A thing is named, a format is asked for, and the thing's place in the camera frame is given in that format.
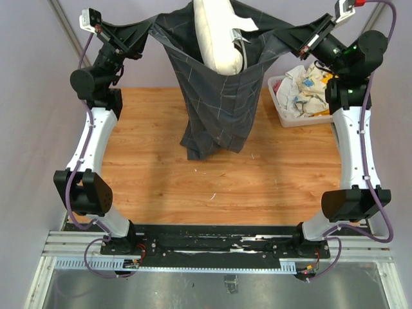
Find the cream pillow with bear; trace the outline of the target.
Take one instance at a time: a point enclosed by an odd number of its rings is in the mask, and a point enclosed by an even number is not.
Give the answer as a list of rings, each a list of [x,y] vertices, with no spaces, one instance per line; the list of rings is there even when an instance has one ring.
[[[236,75],[247,66],[242,32],[255,32],[250,17],[240,17],[230,1],[194,1],[196,38],[204,65],[220,75]]]

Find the dark grey checked pillowcase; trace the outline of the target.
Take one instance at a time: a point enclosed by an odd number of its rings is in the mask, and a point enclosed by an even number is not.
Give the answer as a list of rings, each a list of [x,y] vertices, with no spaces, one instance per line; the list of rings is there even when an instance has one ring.
[[[150,19],[150,35],[164,46],[182,91],[188,123],[180,144],[188,160],[205,160],[221,149],[239,153],[251,132],[264,74],[289,48],[273,32],[291,24],[240,1],[231,2],[240,17],[249,17],[256,32],[245,38],[247,68],[220,75],[203,64],[194,27],[194,6]]]

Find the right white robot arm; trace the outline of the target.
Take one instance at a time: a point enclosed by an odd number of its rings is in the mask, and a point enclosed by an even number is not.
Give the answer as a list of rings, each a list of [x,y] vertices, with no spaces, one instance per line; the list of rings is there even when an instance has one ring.
[[[331,34],[336,25],[325,14],[310,24],[274,32],[296,57],[305,59],[312,54],[333,75],[325,97],[341,158],[340,188],[325,192],[321,210],[296,227],[290,245],[300,258],[309,256],[341,228],[365,234],[354,224],[378,212],[385,218],[384,206],[391,201],[391,191],[382,188],[374,168],[370,138],[372,76],[383,62],[389,39],[368,30],[345,46]]]

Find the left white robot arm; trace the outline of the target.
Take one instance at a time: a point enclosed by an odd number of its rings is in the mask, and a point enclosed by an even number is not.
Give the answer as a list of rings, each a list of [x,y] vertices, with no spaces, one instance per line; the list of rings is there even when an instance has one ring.
[[[124,74],[124,60],[142,57],[151,23],[115,26],[99,17],[81,17],[80,26],[97,37],[102,47],[91,66],[79,66],[70,84],[86,110],[86,121],[78,146],[53,182],[72,222],[81,230],[98,225],[107,241],[125,255],[138,246],[133,223],[113,205],[113,191],[101,177],[104,152],[122,111],[121,90],[116,87]]]

